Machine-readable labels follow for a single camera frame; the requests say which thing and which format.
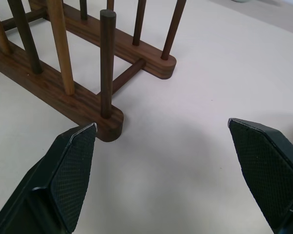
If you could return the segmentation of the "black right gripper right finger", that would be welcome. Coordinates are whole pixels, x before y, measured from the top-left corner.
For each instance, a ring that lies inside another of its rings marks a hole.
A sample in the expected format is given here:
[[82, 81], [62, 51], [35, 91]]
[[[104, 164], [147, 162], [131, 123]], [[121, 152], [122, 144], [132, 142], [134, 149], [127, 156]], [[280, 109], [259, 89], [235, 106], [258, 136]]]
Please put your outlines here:
[[293, 234], [293, 144], [277, 129], [228, 120], [244, 180], [274, 234]]

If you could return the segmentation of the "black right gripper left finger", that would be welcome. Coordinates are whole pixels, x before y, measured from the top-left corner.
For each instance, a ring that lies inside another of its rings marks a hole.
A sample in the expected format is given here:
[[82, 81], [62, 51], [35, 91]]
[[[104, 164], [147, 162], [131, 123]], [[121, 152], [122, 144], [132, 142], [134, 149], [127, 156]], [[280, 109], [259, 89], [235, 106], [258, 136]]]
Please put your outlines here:
[[97, 126], [58, 135], [0, 211], [0, 234], [72, 234], [87, 192]]

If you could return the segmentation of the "wooden dish rack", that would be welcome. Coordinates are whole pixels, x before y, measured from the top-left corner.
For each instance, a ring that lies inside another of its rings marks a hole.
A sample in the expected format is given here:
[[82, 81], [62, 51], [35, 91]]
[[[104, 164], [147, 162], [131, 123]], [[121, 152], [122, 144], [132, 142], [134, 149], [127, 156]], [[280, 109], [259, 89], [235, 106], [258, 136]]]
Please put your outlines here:
[[111, 117], [102, 118], [101, 51], [95, 44], [99, 18], [83, 21], [79, 9], [68, 4], [63, 5], [63, 17], [75, 93], [65, 93], [48, 18], [29, 23], [41, 60], [40, 74], [32, 72], [17, 28], [6, 32], [12, 53], [6, 55], [0, 48], [0, 142], [10, 137], [32, 142], [34, 133], [42, 131], [46, 143], [58, 131], [92, 122], [102, 142], [171, 141], [186, 135], [191, 120], [178, 107], [185, 72], [175, 57], [163, 60], [160, 49], [145, 42], [135, 46], [132, 34], [116, 30], [114, 79], [140, 59], [145, 66], [114, 94]]

